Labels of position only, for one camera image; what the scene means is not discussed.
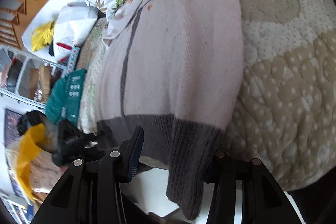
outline plastic bag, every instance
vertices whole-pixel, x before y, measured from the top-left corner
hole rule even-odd
[[[31,201],[34,192],[49,193],[62,176],[61,169],[52,161],[52,155],[39,146],[46,141],[43,123],[29,128],[7,149],[8,163],[15,178]]]
[[[31,34],[31,50],[39,51],[50,45],[53,41],[55,21],[49,21],[46,24],[36,28]]]
[[[68,3],[59,12],[54,32],[54,55],[65,60],[73,47],[81,47],[98,18],[98,9],[85,2]]]

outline gray stripe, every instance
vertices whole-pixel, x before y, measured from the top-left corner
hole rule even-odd
[[[126,77],[127,77],[127,66],[128,66],[128,57],[129,52],[131,50],[131,46],[133,44],[133,39],[135,35],[135,31],[137,30],[138,23],[140,20],[140,14],[141,14],[142,8],[139,9],[137,12],[133,25],[132,25],[132,31],[131,31],[131,38],[129,40],[129,44],[126,50],[126,55],[123,63],[123,70],[121,74],[121,80],[120,80],[120,107],[121,107],[121,116],[125,116],[125,109],[124,109],[124,98],[125,98],[125,86],[126,86]]]

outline patchwork quilt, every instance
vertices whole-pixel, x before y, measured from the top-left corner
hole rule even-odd
[[[222,150],[260,158],[284,190],[336,165],[336,6],[240,0],[244,81]]]

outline white plastic bag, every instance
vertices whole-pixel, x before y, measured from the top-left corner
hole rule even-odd
[[[73,47],[81,47],[97,21],[98,9],[85,2],[70,2],[59,12],[54,30],[54,55],[64,60]]]

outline white wall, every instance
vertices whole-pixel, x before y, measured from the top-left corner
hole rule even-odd
[[[28,105],[23,102],[19,102],[16,99],[13,99],[9,96],[2,95],[0,97],[0,190],[4,192],[5,194],[14,194],[11,180],[8,175],[8,169],[6,164],[6,157],[5,157],[5,136],[4,136],[4,130],[5,130],[5,110],[9,109],[11,111],[25,114],[27,111],[31,111],[34,109],[38,109],[34,106]]]

